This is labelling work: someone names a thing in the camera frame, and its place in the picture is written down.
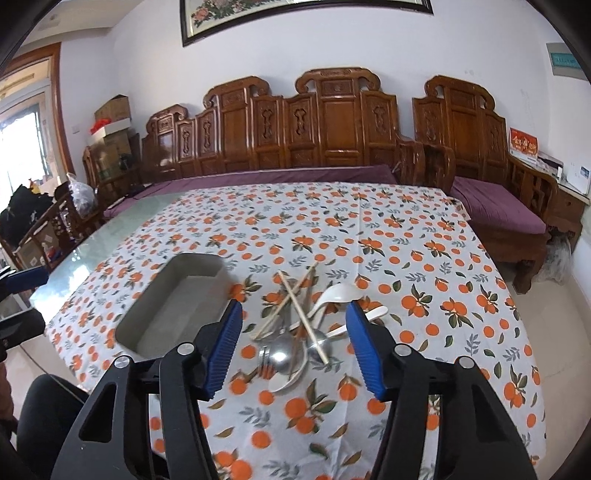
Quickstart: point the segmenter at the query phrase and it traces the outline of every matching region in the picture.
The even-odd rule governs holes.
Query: metal bolt
[[[115,368],[125,368],[129,365],[129,357],[128,356],[118,356],[115,359]]]
[[[460,357],[459,364],[461,367],[469,369],[474,366],[474,360],[472,360],[472,358],[469,356],[462,356]]]
[[[412,352],[412,349],[404,343],[399,343],[397,346],[394,347],[394,353],[396,353],[399,356],[409,356]]]
[[[177,352],[179,355],[189,355],[190,353],[193,353],[194,350],[195,346],[192,343],[183,343],[182,345],[179,345],[177,348]]]

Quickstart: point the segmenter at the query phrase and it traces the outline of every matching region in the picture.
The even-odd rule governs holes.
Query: cable
[[[31,360],[31,362],[33,362],[36,366],[39,367],[40,370],[42,370],[44,373],[46,373],[47,375],[49,375],[49,377],[55,382],[57,383],[61,388],[63,388],[64,390],[66,390],[72,397],[74,397],[76,400],[78,400],[80,403],[82,403],[84,405],[84,402],[79,399],[74,392],[70,391],[70,389],[68,389],[65,385],[63,385],[54,375],[51,375],[47,370],[45,370],[41,365],[39,365],[37,363],[37,361],[31,357],[31,355],[29,355],[29,352],[27,352],[25,350],[25,348],[22,345],[19,345],[19,347],[22,349],[23,352],[25,352],[25,355],[29,357],[29,359]]]

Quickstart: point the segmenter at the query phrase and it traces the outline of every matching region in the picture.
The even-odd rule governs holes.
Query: chopstick
[[[310,271],[311,271],[311,276],[312,279],[314,279],[314,274],[316,273],[316,265],[312,265],[310,267]],[[304,308],[309,309],[310,308],[310,300],[311,300],[311,295],[312,295],[312,288],[314,285],[313,281],[310,282],[310,286],[306,289],[306,296],[304,296]],[[290,362],[290,373],[288,376],[288,381],[291,380],[291,376],[293,375],[293,371],[294,371],[294,367],[296,365],[296,353],[297,353],[297,347],[298,347],[298,343],[300,341],[300,339],[305,335],[305,331],[304,331],[304,326],[301,324],[301,322],[298,325],[298,328],[295,332],[295,337],[294,337],[294,343],[291,347],[291,362]]]
[[[312,266],[306,270],[306,274],[300,279],[300,281],[297,283],[297,285],[294,287],[293,289],[293,293],[297,294],[300,289],[301,286],[304,284],[304,282],[308,279],[308,277],[310,276],[311,272],[316,268],[316,265],[318,265],[318,262],[314,262],[312,264]],[[283,309],[283,307],[285,305],[287,305],[290,301],[290,296],[286,295],[285,298],[281,301],[281,303],[278,305],[278,307],[275,309],[275,311],[271,314],[271,316],[267,319],[267,321],[261,326],[261,328],[259,328],[252,336],[251,338],[253,340],[258,340],[261,338],[261,336],[263,335],[263,333],[265,333],[267,327],[273,323],[273,321],[275,320],[275,318],[277,318],[277,315],[279,315],[279,312]]]
[[[312,329],[310,322],[308,322],[308,317],[304,313],[304,310],[302,310],[300,304],[297,302],[296,295],[293,293],[290,285],[287,283],[287,280],[285,279],[285,276],[283,275],[283,273],[281,273],[281,271],[280,271],[280,272],[277,272],[277,274],[279,275],[279,278],[283,282],[283,285],[285,286],[285,289],[287,290],[287,294],[291,297],[291,301],[294,304],[295,310],[296,310],[297,314],[300,316],[300,320],[304,324],[304,327],[306,327],[306,332],[308,332],[308,335],[310,337],[310,340],[312,341],[312,344],[314,345],[314,347],[318,351],[318,354],[320,355],[320,359],[322,360],[322,363],[327,365],[329,363],[329,358],[326,356],[326,353],[324,352],[324,350],[322,350],[322,347],[320,345],[318,345],[318,339],[316,338],[316,335],[314,334],[314,330]]]

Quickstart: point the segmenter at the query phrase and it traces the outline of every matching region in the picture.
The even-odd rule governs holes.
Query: clear plastic bag
[[[548,242],[546,261],[534,281],[553,280],[564,285],[570,276],[570,242],[566,235],[556,235]]]
[[[90,185],[76,180],[76,176],[71,173],[67,174],[70,181],[70,191],[72,193],[72,200],[74,207],[81,217],[89,216],[97,207],[96,195]]]

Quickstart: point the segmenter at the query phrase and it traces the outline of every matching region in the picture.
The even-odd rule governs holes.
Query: picture frame
[[[180,0],[183,47],[250,20],[298,9],[378,7],[433,14],[431,0]]]

